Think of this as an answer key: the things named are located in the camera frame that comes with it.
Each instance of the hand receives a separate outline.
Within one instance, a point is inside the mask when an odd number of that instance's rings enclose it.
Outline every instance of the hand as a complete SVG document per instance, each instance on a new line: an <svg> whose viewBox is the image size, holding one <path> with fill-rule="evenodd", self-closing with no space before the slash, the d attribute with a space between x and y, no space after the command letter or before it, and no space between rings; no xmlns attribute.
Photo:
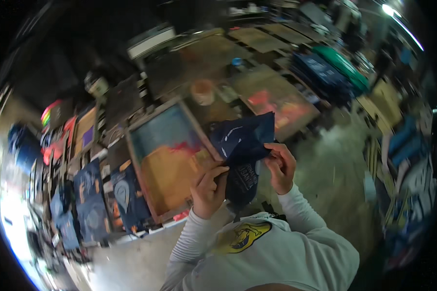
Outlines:
<svg viewBox="0 0 437 291"><path fill-rule="evenodd" d="M272 173L270 182L278 195L285 195L293 187L296 160L282 143L264 143L264 147L272 150L264 159Z"/></svg>
<svg viewBox="0 0 437 291"><path fill-rule="evenodd" d="M225 186L229 167L220 167L221 162L214 163L205 173L195 178L191 185L193 211L202 219L210 219L225 200Z"/></svg>

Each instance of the wooden frame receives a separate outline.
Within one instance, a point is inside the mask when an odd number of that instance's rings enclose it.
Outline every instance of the wooden frame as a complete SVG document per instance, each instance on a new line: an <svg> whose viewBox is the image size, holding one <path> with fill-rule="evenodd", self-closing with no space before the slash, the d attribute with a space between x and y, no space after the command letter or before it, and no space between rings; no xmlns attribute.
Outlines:
<svg viewBox="0 0 437 291"><path fill-rule="evenodd" d="M209 139L207 138L207 136L202 131L200 125L198 124L198 122L194 118L194 116L192 115L191 111L187 108L187 106L183 103L183 101L179 97L175 97L172 100L165 102L163 105L157 107L152 114L142 117L141 119L135 121L128 128L126 128L124 130L124 134L125 134L125 138L126 138L126 143L128 145L129 154L130 154L131 159L133 161L134 171L136 173L136 177L137 177L138 182L140 184L143 195L146 199L146 203L151 211L152 218L154 219L154 221L157 224L164 223L167 220L169 220L170 218L172 218L173 216L175 216L176 214L179 214L179 213L183 212L184 210L189 209L191 207L192 203L190 200L186 200L184 202L184 204L182 204L181 206L179 206L176 209L169 210L168 212L160 214L160 215L156 213L156 210L155 210L154 204L153 204L153 199L148 191L145 180L143 180L143 176L142 176L142 172L141 172L141 164L140 164L140 162L136 156L135 150L134 150L134 144L133 144L133 141L131 139L131 132L176 104L178 104L180 106L181 111L186 115L187 119L191 122L194 131L198 135L199 140L204 145L205 149L209 152L212 160L215 160L215 161L222 161L223 160L221 158L220 154L212 146L212 144L209 141Z"/></svg>

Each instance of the person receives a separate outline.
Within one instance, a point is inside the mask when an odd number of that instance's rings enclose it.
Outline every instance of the person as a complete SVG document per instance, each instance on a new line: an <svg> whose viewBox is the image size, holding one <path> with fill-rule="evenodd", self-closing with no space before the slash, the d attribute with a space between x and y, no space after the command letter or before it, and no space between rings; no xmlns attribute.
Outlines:
<svg viewBox="0 0 437 291"><path fill-rule="evenodd" d="M193 207L169 259L161 290L347 290L359 254L327 228L293 183L296 160L284 144L265 158L286 221L261 212L215 233L212 215L225 199L227 167L195 179Z"/></svg>

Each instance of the white long-sleeve shirt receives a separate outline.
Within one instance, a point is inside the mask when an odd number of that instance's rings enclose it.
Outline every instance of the white long-sleeve shirt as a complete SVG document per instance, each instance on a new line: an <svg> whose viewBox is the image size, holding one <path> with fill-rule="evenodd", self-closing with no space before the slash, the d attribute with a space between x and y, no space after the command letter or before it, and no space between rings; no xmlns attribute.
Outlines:
<svg viewBox="0 0 437 291"><path fill-rule="evenodd" d="M347 290L359 266L356 249L327 228L296 185L279 200L288 222L261 212L216 234L191 211L161 290L244 291L268 283Z"/></svg>

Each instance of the yellow graphic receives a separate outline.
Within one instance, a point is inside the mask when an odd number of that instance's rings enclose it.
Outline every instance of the yellow graphic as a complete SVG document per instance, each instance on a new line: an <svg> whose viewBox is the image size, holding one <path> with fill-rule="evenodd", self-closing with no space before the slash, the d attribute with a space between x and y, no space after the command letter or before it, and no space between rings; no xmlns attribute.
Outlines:
<svg viewBox="0 0 437 291"><path fill-rule="evenodd" d="M218 235L217 246L214 252L222 254L236 254L249 248L255 240L272 229L272 224L243 223L232 230L227 230Z"/></svg>

